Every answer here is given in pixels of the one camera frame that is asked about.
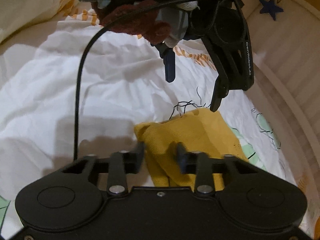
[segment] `blue star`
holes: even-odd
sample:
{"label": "blue star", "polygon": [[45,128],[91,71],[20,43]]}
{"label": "blue star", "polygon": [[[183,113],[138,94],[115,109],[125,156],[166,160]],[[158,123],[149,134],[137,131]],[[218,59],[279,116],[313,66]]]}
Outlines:
{"label": "blue star", "polygon": [[263,5],[263,8],[261,9],[260,13],[270,14],[274,21],[276,20],[276,13],[283,12],[283,9],[281,7],[275,5],[275,0],[270,0],[269,2],[265,0],[259,1]]}

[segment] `metal pin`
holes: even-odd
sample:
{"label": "metal pin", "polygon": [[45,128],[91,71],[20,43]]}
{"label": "metal pin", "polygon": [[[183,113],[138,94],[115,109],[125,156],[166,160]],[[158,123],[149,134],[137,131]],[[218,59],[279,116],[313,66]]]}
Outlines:
{"label": "metal pin", "polygon": [[203,194],[208,194],[213,191],[213,188],[209,185],[200,185],[197,187],[197,191]]}
{"label": "metal pin", "polygon": [[125,191],[125,188],[124,188],[124,186],[121,186],[121,185],[113,185],[109,188],[109,191],[114,194],[120,194]]}
{"label": "metal pin", "polygon": [[160,191],[160,192],[157,193],[157,196],[159,196],[159,197],[163,197],[164,195],[165,195],[165,193],[162,192],[162,191]]}

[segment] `yellow cloth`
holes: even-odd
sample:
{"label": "yellow cloth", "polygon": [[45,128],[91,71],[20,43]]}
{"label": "yellow cloth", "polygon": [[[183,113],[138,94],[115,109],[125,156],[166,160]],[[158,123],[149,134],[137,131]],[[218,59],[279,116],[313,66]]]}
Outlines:
{"label": "yellow cloth", "polygon": [[[145,159],[156,187],[190,186],[195,175],[181,174],[175,161],[176,144],[183,143],[187,151],[201,151],[211,158],[232,154],[245,157],[239,140],[219,112],[201,108],[163,123],[141,123],[134,127],[138,141],[146,145]],[[221,174],[214,174],[216,190],[224,188]]]}

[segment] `bed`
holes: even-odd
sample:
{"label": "bed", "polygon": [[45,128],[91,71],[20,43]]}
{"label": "bed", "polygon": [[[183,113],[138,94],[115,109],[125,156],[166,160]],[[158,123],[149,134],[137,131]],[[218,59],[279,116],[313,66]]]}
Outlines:
{"label": "bed", "polygon": [[[17,193],[72,161],[76,73],[84,47],[101,28],[88,3],[33,1],[22,0],[33,6],[30,11],[7,11],[11,24],[0,32],[0,229],[5,239],[22,227],[14,209]],[[256,0],[249,0],[244,8],[252,29],[254,5]],[[218,74],[204,45],[182,41],[174,51],[177,77],[167,83],[162,59],[144,38],[107,32],[96,42],[82,78],[80,156],[132,149],[135,124],[193,109],[176,106],[181,101],[209,105]],[[231,91],[219,111],[251,163],[305,192],[308,211],[301,228],[313,237],[320,215],[315,168],[299,154],[299,141],[266,93],[260,52],[253,52],[257,82],[247,94]],[[141,169],[128,176],[129,187],[153,185],[145,163]]]}

